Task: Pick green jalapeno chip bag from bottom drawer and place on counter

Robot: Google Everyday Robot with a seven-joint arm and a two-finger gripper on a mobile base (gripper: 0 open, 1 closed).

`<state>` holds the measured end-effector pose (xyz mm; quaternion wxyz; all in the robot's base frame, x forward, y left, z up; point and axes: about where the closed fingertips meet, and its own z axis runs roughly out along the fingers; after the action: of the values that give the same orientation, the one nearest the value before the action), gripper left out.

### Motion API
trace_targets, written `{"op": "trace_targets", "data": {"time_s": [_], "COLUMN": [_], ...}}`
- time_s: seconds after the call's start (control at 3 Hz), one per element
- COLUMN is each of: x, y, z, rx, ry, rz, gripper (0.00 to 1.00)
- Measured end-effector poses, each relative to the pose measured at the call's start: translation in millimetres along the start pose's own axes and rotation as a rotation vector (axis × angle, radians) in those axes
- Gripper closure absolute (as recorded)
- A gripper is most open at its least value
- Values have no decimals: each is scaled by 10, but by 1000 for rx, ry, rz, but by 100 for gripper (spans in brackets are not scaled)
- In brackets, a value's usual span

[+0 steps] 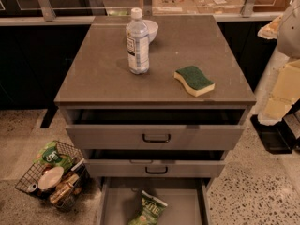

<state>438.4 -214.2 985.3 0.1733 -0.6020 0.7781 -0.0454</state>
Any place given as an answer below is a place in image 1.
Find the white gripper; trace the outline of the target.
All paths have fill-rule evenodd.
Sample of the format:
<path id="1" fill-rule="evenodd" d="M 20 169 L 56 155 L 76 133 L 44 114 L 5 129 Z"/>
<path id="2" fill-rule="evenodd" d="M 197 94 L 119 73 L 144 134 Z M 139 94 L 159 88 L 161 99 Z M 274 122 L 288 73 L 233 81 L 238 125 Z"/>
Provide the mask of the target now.
<path id="1" fill-rule="evenodd" d="M 282 15 L 262 27 L 258 36 L 265 39 L 277 39 Z M 275 85 L 258 120 L 262 125 L 273 126 L 280 122 L 292 106 L 300 99 L 300 60 L 286 63 L 279 70 Z"/>

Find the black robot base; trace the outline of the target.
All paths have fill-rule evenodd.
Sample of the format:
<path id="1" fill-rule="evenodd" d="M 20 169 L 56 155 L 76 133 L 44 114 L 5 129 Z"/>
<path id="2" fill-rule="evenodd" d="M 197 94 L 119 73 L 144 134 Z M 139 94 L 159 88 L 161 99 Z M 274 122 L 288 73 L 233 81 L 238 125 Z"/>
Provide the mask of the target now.
<path id="1" fill-rule="evenodd" d="M 257 115 L 252 115 L 250 121 L 269 153 L 290 154 L 300 151 L 300 100 L 273 126 L 261 124 Z"/>

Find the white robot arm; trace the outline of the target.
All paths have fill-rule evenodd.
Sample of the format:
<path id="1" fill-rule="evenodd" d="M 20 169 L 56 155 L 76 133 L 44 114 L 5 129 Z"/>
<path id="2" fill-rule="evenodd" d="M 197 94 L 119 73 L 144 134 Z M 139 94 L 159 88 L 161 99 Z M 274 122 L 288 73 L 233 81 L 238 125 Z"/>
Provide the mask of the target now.
<path id="1" fill-rule="evenodd" d="M 287 62 L 272 73 L 258 114 L 261 124 L 273 126 L 300 99 L 300 0 L 294 0 L 268 27 L 277 36 L 277 51 L 288 57 Z"/>

